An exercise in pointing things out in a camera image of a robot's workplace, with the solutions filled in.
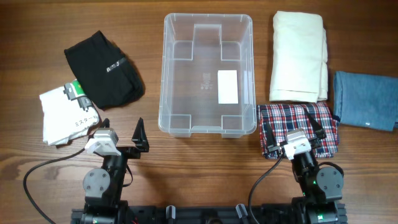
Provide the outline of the cream cloth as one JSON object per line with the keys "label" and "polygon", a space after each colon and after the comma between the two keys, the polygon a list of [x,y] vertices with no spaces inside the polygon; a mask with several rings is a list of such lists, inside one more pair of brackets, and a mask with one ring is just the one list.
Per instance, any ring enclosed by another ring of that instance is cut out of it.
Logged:
{"label": "cream cloth", "polygon": [[318,14],[278,11],[273,17],[270,101],[328,99],[326,30]]}

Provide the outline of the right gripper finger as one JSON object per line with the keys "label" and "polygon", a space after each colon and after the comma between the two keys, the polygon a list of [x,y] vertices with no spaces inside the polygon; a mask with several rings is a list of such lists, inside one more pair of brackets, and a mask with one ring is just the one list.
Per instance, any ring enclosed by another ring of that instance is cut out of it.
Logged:
{"label": "right gripper finger", "polygon": [[323,126],[318,123],[311,115],[309,112],[306,112],[307,118],[312,126],[312,129],[318,139],[325,139],[326,138],[326,133],[325,130],[323,129]]}
{"label": "right gripper finger", "polygon": [[266,143],[268,152],[280,152],[280,145],[276,142],[272,127],[269,123],[266,123]]}

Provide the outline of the red blue plaid cloth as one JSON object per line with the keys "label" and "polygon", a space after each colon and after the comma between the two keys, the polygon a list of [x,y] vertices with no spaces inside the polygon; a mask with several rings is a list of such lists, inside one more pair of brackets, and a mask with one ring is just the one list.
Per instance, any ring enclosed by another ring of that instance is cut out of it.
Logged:
{"label": "red blue plaid cloth", "polygon": [[276,143],[285,140],[289,131],[302,128],[306,137],[314,138],[315,130],[312,128],[306,112],[318,122],[325,130],[326,138],[320,141],[320,147],[313,150],[317,158],[333,157],[338,152],[340,143],[338,136],[339,122],[331,115],[326,103],[309,103],[301,105],[257,105],[257,118],[259,122],[260,143],[262,155],[266,159],[277,159],[276,152],[267,149],[266,128],[269,124]]}

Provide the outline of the black garment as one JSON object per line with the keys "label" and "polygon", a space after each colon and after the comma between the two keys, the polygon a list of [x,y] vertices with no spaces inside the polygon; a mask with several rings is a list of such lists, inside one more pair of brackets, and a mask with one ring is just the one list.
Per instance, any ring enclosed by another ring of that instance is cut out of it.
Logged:
{"label": "black garment", "polygon": [[99,109],[124,106],[144,95],[136,67],[101,31],[65,49],[64,54],[83,91]]}

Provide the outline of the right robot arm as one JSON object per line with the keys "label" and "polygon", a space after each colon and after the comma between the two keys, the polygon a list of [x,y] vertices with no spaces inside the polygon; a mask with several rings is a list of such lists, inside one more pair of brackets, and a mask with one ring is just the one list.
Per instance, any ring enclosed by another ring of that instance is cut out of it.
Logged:
{"label": "right robot arm", "polygon": [[345,206],[338,202],[343,197],[343,169],[332,162],[317,162],[313,150],[321,146],[326,132],[308,111],[305,115],[314,138],[309,139],[300,128],[289,131],[285,140],[277,143],[271,125],[266,124],[267,150],[292,163],[295,181],[303,193],[302,197],[292,199],[297,223],[347,223]]}

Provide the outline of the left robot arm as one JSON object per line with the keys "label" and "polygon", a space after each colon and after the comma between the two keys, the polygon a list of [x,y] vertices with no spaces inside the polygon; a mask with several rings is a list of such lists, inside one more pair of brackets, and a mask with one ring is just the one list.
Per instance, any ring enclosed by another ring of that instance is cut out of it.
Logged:
{"label": "left robot arm", "polygon": [[137,218],[128,202],[121,200],[126,173],[131,173],[127,164],[130,159],[140,159],[149,151],[149,142],[144,129],[144,120],[139,118],[131,141],[133,146],[118,147],[118,135],[109,127],[109,120],[89,137],[85,150],[103,158],[100,168],[90,170],[83,179],[85,206],[77,223],[117,224],[137,223]]}

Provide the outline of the blue denim jeans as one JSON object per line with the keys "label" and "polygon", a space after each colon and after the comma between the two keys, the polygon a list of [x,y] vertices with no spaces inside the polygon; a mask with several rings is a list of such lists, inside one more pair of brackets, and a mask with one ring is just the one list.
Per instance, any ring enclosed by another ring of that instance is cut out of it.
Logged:
{"label": "blue denim jeans", "polygon": [[333,115],[341,124],[397,128],[397,78],[337,71],[333,92]]}

